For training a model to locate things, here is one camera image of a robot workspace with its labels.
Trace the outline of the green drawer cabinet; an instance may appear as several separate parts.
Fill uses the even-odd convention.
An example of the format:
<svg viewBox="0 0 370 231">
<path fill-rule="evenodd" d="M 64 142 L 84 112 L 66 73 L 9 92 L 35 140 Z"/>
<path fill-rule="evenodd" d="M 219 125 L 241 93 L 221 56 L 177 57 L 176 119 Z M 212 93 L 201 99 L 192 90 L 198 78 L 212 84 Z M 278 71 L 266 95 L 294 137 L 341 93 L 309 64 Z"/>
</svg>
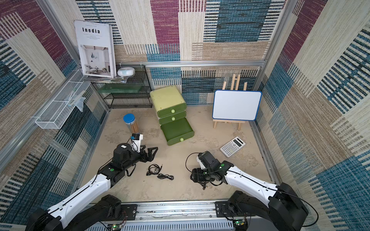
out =
<svg viewBox="0 0 370 231">
<path fill-rule="evenodd" d="M 194 136 L 195 132 L 186 118 L 187 104 L 176 86 L 153 90 L 150 98 L 168 146 Z"/>
</svg>

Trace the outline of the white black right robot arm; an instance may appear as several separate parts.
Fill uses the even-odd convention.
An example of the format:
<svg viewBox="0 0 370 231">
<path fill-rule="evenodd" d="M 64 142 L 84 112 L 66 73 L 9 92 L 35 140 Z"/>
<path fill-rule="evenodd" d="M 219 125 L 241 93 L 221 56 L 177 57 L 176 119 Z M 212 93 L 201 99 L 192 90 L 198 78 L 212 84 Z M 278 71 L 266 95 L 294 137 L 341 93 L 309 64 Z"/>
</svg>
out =
<svg viewBox="0 0 370 231">
<path fill-rule="evenodd" d="M 305 224 L 310 204 L 285 183 L 276 185 L 253 177 L 230 162 L 200 161 L 192 170 L 195 183 L 219 181 L 238 188 L 229 198 L 232 213 L 250 213 L 274 224 L 279 231 L 299 231 Z"/>
</svg>

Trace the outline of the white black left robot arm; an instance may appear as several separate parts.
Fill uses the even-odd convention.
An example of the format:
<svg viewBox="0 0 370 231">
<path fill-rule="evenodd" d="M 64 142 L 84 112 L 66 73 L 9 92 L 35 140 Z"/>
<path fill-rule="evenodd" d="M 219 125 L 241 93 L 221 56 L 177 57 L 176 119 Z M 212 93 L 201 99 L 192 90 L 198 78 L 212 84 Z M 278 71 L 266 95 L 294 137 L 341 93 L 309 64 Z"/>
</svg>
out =
<svg viewBox="0 0 370 231">
<path fill-rule="evenodd" d="M 153 161 L 157 147 L 144 145 L 135 151 L 128 143 L 119 144 L 113 158 L 105 163 L 84 186 L 47 210 L 37 209 L 29 216 L 27 231 L 84 231 L 103 219 L 122 217 L 121 201 L 108 195 L 95 206 L 86 207 L 98 196 L 108 191 L 125 176 L 130 177 L 130 167 L 138 162 Z"/>
</svg>

